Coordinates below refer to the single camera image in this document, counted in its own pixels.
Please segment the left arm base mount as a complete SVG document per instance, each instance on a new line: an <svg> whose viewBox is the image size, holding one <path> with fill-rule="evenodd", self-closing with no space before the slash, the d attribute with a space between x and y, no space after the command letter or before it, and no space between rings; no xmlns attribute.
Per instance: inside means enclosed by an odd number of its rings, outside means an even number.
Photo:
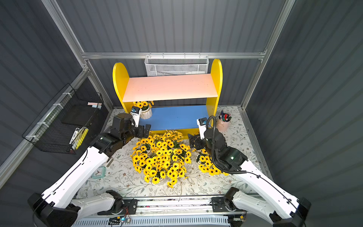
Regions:
<svg viewBox="0 0 363 227"><path fill-rule="evenodd" d="M98 212L97 215L133 215L136 213L137 205L137 199L116 200L110 210Z"/></svg>

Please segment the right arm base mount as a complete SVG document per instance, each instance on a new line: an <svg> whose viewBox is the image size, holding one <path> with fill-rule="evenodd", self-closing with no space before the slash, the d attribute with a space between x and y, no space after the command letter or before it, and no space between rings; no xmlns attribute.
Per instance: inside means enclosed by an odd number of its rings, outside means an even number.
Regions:
<svg viewBox="0 0 363 227"><path fill-rule="evenodd" d="M246 212L246 210L238 209L230 200L224 197L212 197L209 203L214 212Z"/></svg>

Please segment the shelf pot five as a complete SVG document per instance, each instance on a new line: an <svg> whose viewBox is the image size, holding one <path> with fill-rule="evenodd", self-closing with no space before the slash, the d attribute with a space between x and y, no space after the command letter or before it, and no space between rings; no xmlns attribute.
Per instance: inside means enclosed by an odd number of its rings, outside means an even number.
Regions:
<svg viewBox="0 0 363 227"><path fill-rule="evenodd" d="M141 144L136 147L136 153L137 154L149 154L151 152L151 146L149 144Z"/></svg>

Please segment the shelf pot two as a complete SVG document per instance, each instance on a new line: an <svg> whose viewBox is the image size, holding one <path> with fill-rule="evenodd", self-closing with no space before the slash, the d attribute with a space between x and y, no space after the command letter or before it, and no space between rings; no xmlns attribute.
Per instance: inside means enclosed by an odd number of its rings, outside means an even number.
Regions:
<svg viewBox="0 0 363 227"><path fill-rule="evenodd" d="M153 167L154 154L147 150L135 150L131 154L132 163L135 171L141 173L145 168Z"/></svg>
<svg viewBox="0 0 363 227"><path fill-rule="evenodd" d="M146 164L158 171L168 170L171 167L174 143L169 139L150 139L148 143L149 153Z"/></svg>

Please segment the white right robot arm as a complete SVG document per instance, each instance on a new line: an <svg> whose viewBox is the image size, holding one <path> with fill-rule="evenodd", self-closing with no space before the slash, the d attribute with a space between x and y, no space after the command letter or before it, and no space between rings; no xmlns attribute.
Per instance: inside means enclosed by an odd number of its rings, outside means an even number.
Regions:
<svg viewBox="0 0 363 227"><path fill-rule="evenodd" d="M274 227L305 227L311 202L297 198L283 190L265 176L238 149L228 146L222 133L216 128L216 117L197 120L199 134L189 135L192 148L205 149L212 171L221 171L242 180L251 187L261 199L247 195L241 189L231 187L223 197L228 211L244 210L250 212Z"/></svg>

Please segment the shelf pot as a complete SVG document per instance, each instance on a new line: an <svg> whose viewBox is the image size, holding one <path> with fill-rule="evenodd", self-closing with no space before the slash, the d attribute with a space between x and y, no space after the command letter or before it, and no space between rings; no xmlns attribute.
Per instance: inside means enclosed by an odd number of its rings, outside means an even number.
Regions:
<svg viewBox="0 0 363 227"><path fill-rule="evenodd" d="M192 148L186 144L180 144L176 149L173 150L172 160L174 162L182 164L192 163Z"/></svg>
<svg viewBox="0 0 363 227"><path fill-rule="evenodd" d="M154 101L134 101L133 105L141 109L141 119L146 120L151 118Z"/></svg>
<svg viewBox="0 0 363 227"><path fill-rule="evenodd" d="M186 167L183 163L173 163L167 171L167 177L170 181L167 182L169 188L174 188L179 178L186 177Z"/></svg>

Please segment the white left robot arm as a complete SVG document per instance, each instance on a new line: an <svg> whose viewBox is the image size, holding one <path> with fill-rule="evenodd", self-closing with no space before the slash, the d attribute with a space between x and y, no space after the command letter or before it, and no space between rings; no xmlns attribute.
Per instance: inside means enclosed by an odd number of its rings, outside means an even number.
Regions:
<svg viewBox="0 0 363 227"><path fill-rule="evenodd" d="M134 137L147 138L151 126L139 125L135 113L121 113L114 117L112 126L98 134L79 160L43 193L32 194L27 202L33 211L32 219L39 219L47 227L70 227L76 221L99 212L121 213L123 198L116 191L88 199L74 196L89 177L114 153Z"/></svg>

